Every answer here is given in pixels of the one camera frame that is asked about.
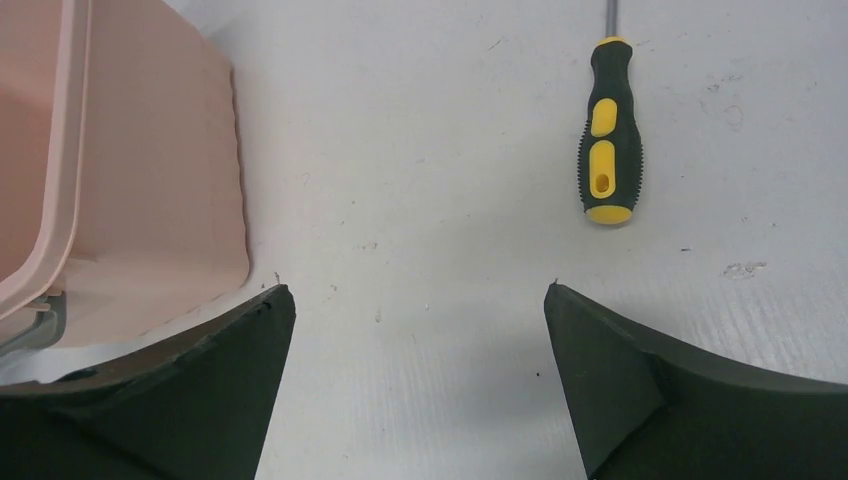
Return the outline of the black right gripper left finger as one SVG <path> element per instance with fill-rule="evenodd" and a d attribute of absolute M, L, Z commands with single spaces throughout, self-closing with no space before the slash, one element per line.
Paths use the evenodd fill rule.
<path fill-rule="evenodd" d="M 296 320 L 277 285 L 50 383 L 1 390 L 5 479 L 251 479 Z"/>

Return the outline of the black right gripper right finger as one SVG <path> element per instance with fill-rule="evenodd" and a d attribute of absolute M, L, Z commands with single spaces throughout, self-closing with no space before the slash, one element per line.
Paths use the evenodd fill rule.
<path fill-rule="evenodd" d="M 845 385 L 716 355 L 560 284 L 544 314 L 589 478 L 846 477 Z"/>

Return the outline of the pink plastic bin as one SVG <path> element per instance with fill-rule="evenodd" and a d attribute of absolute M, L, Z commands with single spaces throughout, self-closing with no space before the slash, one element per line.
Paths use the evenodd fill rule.
<path fill-rule="evenodd" d="M 1 351 L 138 337 L 249 273 L 230 61 L 162 1 L 1 5 Z"/>

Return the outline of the black yellow screwdriver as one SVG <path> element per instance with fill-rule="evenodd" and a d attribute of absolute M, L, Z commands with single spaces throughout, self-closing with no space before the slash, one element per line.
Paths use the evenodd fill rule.
<path fill-rule="evenodd" d="M 643 144 L 629 80 L 633 48 L 618 34 L 619 3 L 606 3 L 605 37 L 594 48 L 593 87 L 578 147 L 578 190 L 586 217 L 599 225 L 628 222 L 643 180 Z"/>

